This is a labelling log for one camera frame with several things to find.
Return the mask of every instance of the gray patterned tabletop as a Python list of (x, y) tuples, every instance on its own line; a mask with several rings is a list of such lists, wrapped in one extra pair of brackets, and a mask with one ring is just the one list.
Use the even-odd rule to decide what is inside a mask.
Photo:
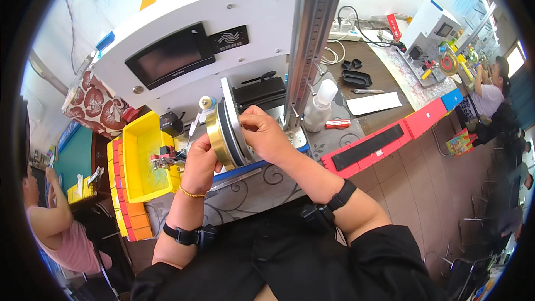
[[(331, 79), (336, 83), (330, 72), (327, 72), (323, 77), (318, 75), (313, 85), (316, 91), (324, 79)], [(345, 129), (307, 132), (310, 150), (304, 153), (316, 161), (319, 161), (319, 158), (324, 154), (364, 137), (364, 132), (358, 123), (358, 119), (354, 118), (349, 112), (347, 103), (340, 91), (334, 98), (331, 108), (333, 119), (350, 118), (351, 126)], [(218, 225), (238, 220), (304, 195), (304, 191), (284, 171), (272, 164), (265, 165), (259, 173), (219, 190), (209, 192), (207, 199), (204, 201), (203, 224)], [(171, 208), (173, 197), (173, 193), (168, 193), (145, 203), (150, 226), (155, 234), (154, 238), (158, 237), (159, 232), (162, 230), (165, 218)]]

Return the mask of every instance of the yellow plastic bin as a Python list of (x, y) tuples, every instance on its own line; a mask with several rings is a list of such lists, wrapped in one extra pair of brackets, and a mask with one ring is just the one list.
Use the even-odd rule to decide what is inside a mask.
[(160, 147), (174, 146), (171, 136), (160, 130), (159, 116), (151, 111), (123, 128), (123, 159), (128, 202), (141, 203), (176, 193), (180, 173), (176, 166), (170, 170), (152, 170), (150, 156), (159, 154)]

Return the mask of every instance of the screw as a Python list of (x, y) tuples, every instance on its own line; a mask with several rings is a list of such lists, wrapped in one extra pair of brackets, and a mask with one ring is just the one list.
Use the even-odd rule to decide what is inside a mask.
[(141, 94), (141, 93), (143, 93), (143, 86), (139, 86), (139, 85), (137, 85), (136, 87), (134, 87), (134, 88), (132, 89), (132, 91), (133, 91), (135, 94)]

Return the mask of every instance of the white bottle cap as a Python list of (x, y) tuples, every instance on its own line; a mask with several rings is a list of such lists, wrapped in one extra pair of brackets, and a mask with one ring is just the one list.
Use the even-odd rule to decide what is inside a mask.
[(333, 101), (334, 96), (338, 92), (338, 86), (330, 79), (322, 81), (318, 91), (318, 103), (322, 105), (329, 105)]

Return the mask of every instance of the black wrist strap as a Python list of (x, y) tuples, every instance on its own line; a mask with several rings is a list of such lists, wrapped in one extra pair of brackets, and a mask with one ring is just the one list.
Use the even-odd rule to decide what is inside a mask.
[(184, 230), (177, 227), (177, 229), (173, 229), (169, 227), (167, 224), (164, 224), (163, 228), (164, 232), (168, 234), (170, 237), (174, 238), (177, 243), (184, 244), (184, 245), (190, 245), (190, 244), (197, 244), (199, 242), (199, 229), (196, 230)]
[(331, 211), (335, 211), (338, 208), (342, 207), (346, 204), (346, 202), (349, 200), (349, 198), (351, 197), (353, 192), (355, 192), (356, 189), (357, 186), (351, 183), (351, 181), (345, 179), (344, 186), (342, 186), (340, 192), (333, 196), (331, 201), (329, 201), (329, 203), (327, 204), (327, 207), (329, 207)]

